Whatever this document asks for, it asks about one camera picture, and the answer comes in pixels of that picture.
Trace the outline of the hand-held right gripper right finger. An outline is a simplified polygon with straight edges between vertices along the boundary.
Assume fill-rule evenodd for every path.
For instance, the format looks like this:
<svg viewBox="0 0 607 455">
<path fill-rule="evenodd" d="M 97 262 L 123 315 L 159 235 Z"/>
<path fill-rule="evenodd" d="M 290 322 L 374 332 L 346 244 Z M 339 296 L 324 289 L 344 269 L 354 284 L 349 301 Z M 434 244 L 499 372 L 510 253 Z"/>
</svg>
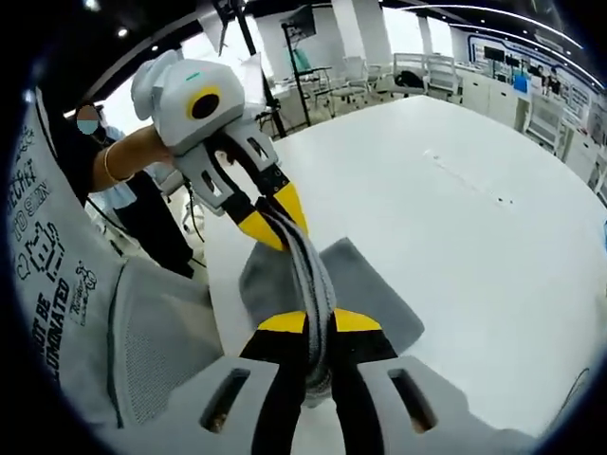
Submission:
<svg viewBox="0 0 607 455">
<path fill-rule="evenodd" d="M 465 394 L 412 356 L 374 319 L 331 317 L 332 392 L 349 454 L 529 454 L 532 437 L 476 417 Z"/>
</svg>

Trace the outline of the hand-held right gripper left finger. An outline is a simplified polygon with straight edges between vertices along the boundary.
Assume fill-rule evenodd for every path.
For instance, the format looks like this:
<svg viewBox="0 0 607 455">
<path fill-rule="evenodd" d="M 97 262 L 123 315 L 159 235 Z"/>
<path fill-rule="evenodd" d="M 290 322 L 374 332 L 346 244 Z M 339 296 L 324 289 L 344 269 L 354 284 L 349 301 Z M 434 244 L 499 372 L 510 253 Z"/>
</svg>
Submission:
<svg viewBox="0 0 607 455">
<path fill-rule="evenodd" d="M 308 317 L 262 322 L 240 356 L 224 356 L 171 393 L 142 426 L 115 430 L 118 454 L 288 454 L 304 400 Z"/>
</svg>

